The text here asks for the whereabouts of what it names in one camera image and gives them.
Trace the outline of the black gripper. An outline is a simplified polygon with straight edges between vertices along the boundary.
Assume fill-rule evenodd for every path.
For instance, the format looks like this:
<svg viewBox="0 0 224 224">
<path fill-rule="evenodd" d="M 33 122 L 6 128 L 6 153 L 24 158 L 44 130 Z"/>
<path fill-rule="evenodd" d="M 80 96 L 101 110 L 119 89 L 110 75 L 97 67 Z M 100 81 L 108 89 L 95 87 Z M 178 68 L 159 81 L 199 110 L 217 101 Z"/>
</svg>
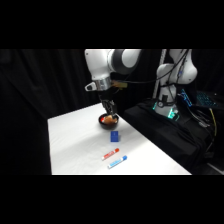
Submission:
<svg viewBox="0 0 224 224">
<path fill-rule="evenodd" d="M 112 116 L 113 119 L 116 118 L 117 107 L 113 102 L 113 94 L 110 90 L 100 91 L 99 99 L 107 112 L 107 116 Z"/>
</svg>

